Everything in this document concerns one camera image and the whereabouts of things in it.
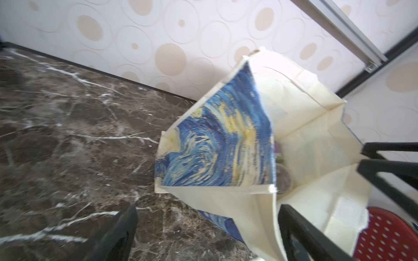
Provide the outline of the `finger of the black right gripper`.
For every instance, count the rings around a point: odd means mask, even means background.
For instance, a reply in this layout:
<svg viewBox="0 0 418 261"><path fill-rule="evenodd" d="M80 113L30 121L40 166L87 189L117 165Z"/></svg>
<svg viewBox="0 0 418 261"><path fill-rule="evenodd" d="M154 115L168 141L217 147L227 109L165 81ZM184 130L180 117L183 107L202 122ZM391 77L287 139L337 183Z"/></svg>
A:
<svg viewBox="0 0 418 261"><path fill-rule="evenodd" d="M357 172L372 185L369 207L386 208L409 220L418 219L418 164L363 159Z"/></svg>
<svg viewBox="0 0 418 261"><path fill-rule="evenodd" d="M417 142L367 142L363 145L361 154L370 159L385 158L379 154L381 151L417 152Z"/></svg>

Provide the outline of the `cream canvas starry night bag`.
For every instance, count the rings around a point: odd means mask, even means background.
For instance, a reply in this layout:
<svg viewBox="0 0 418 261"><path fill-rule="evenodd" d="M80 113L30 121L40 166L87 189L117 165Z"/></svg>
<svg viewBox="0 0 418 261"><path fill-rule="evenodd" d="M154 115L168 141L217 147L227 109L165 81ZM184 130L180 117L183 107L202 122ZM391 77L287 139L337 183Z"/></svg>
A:
<svg viewBox="0 0 418 261"><path fill-rule="evenodd" d="M287 259L288 204L351 256L371 187L345 101L287 57L259 49L164 131L155 192L198 210L266 261Z"/></svg>

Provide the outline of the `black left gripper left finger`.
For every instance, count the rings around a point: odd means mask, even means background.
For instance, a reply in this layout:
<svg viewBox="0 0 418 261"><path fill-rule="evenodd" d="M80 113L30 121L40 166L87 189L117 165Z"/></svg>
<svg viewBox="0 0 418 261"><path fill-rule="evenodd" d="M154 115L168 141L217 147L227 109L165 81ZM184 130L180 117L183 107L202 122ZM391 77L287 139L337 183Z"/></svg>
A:
<svg viewBox="0 0 418 261"><path fill-rule="evenodd" d="M70 255L69 261L127 261L138 225L135 207L129 205L117 213L93 237Z"/></svg>

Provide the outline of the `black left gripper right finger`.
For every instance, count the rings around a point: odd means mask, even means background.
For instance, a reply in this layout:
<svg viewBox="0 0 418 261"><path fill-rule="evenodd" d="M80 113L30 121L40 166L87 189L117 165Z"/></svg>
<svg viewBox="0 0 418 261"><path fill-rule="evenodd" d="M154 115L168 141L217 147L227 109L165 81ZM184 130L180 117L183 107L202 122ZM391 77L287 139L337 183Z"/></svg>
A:
<svg viewBox="0 0 418 261"><path fill-rule="evenodd" d="M280 206L278 225L289 261L353 260L289 204Z"/></svg>

